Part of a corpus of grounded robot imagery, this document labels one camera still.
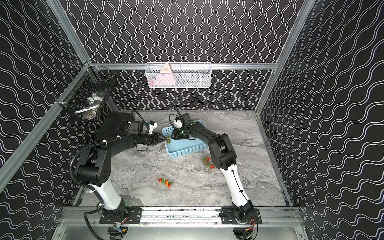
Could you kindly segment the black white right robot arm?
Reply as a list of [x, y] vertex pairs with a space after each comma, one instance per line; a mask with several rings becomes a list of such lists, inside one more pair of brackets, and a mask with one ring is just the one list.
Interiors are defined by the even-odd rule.
[[178, 114], [170, 121], [174, 131], [172, 139], [187, 140], [191, 137], [208, 145], [211, 160], [225, 177], [230, 189], [234, 219], [246, 223], [254, 212], [254, 206], [242, 185], [237, 168], [237, 154], [227, 134], [216, 134], [200, 122], [195, 122], [189, 114]]

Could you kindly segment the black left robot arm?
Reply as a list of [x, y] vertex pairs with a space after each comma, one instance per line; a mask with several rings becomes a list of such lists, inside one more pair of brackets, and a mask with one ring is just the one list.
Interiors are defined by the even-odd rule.
[[97, 210], [110, 222], [123, 222], [127, 218], [125, 202], [110, 180], [112, 157], [139, 145], [150, 147], [166, 140], [155, 131], [156, 122], [145, 121], [142, 116], [136, 120], [136, 114], [136, 110], [110, 113], [96, 133], [98, 143], [82, 148], [70, 163], [72, 181], [97, 196], [100, 201]]

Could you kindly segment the light blue perforated plastic basket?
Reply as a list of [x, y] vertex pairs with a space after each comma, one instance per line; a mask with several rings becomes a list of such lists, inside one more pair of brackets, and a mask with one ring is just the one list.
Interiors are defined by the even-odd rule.
[[[173, 131], [175, 129], [170, 127], [165, 127], [162, 129], [162, 134], [170, 139]], [[177, 158], [193, 154], [199, 151], [208, 149], [208, 145], [202, 140], [196, 138], [192, 140], [192, 136], [189, 137], [190, 140], [171, 140], [169, 143], [165, 143], [166, 152], [171, 158]]]

